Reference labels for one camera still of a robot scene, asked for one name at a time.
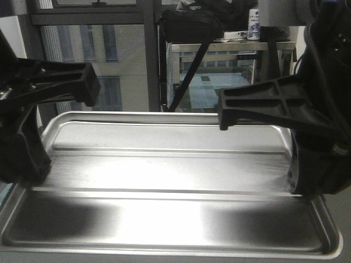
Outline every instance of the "black bag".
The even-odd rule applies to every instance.
[[[248,15],[256,0],[182,0],[178,9],[202,10],[211,12],[221,23],[223,31],[246,31]]]
[[[165,10],[159,23],[167,42],[202,43],[214,30],[213,39],[220,35],[216,17],[202,10]]]

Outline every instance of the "stainless steel tray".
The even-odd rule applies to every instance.
[[[14,185],[0,251],[332,259],[323,196],[293,196],[287,129],[214,114],[71,112],[43,134],[41,186]]]

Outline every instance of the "black strap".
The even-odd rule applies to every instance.
[[[218,30],[218,27],[219,27],[219,25],[218,25],[217,20],[213,19],[213,23],[211,23],[211,26],[208,30],[208,33],[206,34],[206,37],[205,37],[203,43],[201,44],[199,50],[197,51],[197,54],[193,60],[193,63],[191,63],[191,66],[190,66],[188,72],[186,73],[182,84],[180,85],[179,89],[176,91],[176,93],[174,95],[174,99],[173,99],[170,107],[164,108],[165,111],[174,112],[176,110],[176,108],[178,107],[186,90],[189,87],[191,80],[193,79],[193,77],[197,71],[197,68],[199,67],[203,57],[205,56],[208,47],[210,46],[210,44],[214,40],[214,38],[216,36],[216,32]]]

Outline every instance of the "white cylinder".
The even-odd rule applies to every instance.
[[[259,25],[258,9],[250,9],[248,16],[247,39],[259,40],[261,36],[261,27]]]

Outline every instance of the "black cable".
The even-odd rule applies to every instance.
[[[311,55],[312,59],[314,60],[316,72],[319,76],[322,95],[324,97],[327,108],[328,108],[332,118],[334,120],[336,120],[337,125],[340,126],[341,132],[345,136],[345,139],[349,142],[349,144],[351,144],[351,128],[350,128],[348,122],[343,117],[343,115],[340,113],[340,111],[339,111],[339,109],[334,101],[333,95],[330,91],[330,87],[328,85],[328,82],[327,82],[327,79],[325,77],[325,73],[324,73],[324,70],[322,67],[321,57],[319,55],[317,47],[316,47],[316,45],[312,39],[312,36],[311,36],[311,27],[312,27],[312,23],[309,23],[306,26],[306,29],[304,32],[304,37],[305,37],[305,41],[306,41],[306,45],[307,45],[309,54]]]

